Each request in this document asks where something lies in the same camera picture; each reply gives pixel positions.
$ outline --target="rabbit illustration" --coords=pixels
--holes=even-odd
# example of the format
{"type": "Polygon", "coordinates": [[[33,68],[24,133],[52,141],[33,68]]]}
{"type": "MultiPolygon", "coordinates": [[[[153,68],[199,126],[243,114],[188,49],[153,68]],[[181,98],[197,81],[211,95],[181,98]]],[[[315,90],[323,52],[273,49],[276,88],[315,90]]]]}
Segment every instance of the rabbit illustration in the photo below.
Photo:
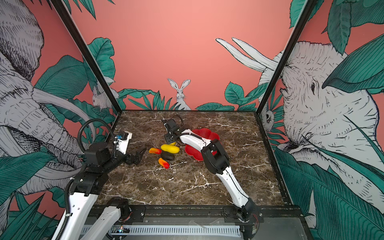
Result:
{"type": "Polygon", "coordinates": [[[183,89],[188,86],[188,84],[191,82],[191,80],[187,79],[183,82],[183,84],[181,84],[181,88],[179,88],[179,86],[177,85],[177,83],[175,81],[173,81],[172,79],[168,78],[168,81],[169,81],[169,84],[177,90],[177,95],[176,95],[176,106],[180,105],[179,106],[179,110],[191,110],[191,108],[185,103],[184,101],[184,98],[185,98],[185,95],[183,94],[183,89]]]}

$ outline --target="elephant eye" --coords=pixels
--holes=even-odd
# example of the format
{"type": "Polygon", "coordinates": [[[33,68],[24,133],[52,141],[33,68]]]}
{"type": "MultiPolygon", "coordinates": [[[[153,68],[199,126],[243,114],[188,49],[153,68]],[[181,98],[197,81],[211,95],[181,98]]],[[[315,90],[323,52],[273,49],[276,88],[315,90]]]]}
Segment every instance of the elephant eye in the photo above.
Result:
{"type": "Polygon", "coordinates": [[[314,95],[314,83],[311,84],[311,90],[312,90],[312,93],[314,95]]]}

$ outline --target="yellow fruit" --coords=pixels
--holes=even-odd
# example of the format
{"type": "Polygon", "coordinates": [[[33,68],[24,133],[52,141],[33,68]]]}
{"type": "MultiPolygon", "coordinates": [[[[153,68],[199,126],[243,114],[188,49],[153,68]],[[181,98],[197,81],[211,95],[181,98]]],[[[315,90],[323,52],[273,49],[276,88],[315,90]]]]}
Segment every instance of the yellow fruit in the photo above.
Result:
{"type": "Polygon", "coordinates": [[[163,144],[161,145],[161,150],[175,154],[180,151],[180,148],[170,144],[163,144]]]}

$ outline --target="toy fruit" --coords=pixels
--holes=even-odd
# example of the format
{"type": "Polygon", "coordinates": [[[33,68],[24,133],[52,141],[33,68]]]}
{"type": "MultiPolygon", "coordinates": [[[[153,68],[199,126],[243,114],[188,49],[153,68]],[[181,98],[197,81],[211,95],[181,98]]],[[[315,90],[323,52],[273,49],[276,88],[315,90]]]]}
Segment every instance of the toy fruit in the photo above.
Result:
{"type": "Polygon", "coordinates": [[[175,159],[175,155],[173,155],[170,152],[162,151],[160,154],[161,158],[166,160],[166,161],[172,161],[175,159]]]}
{"type": "Polygon", "coordinates": [[[159,158],[159,164],[161,166],[163,166],[165,169],[168,169],[169,168],[169,163],[167,163],[166,161],[164,161],[162,158],[159,158]]]}
{"type": "Polygon", "coordinates": [[[160,154],[160,153],[161,153],[161,150],[160,150],[160,149],[157,149],[157,148],[154,148],[154,147],[151,147],[151,148],[149,149],[149,153],[160,154]]]}
{"type": "Polygon", "coordinates": [[[180,151],[180,148],[170,144],[163,144],[161,145],[161,150],[175,154],[180,151]]]}

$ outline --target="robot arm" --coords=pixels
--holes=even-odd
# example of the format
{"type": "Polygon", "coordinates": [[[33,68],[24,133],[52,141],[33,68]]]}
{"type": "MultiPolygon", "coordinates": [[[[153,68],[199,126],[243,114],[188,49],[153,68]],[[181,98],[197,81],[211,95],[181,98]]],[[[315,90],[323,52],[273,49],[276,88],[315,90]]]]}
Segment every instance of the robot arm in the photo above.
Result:
{"type": "Polygon", "coordinates": [[[252,214],[259,215],[257,206],[235,178],[229,164],[229,157],[219,140],[211,141],[196,135],[190,129],[179,127],[173,119],[164,121],[164,126],[167,130],[164,137],[168,144],[179,139],[202,153],[206,168],[218,176],[228,190],[234,205],[238,208],[237,216],[240,221],[247,222],[253,219],[252,214]]]}

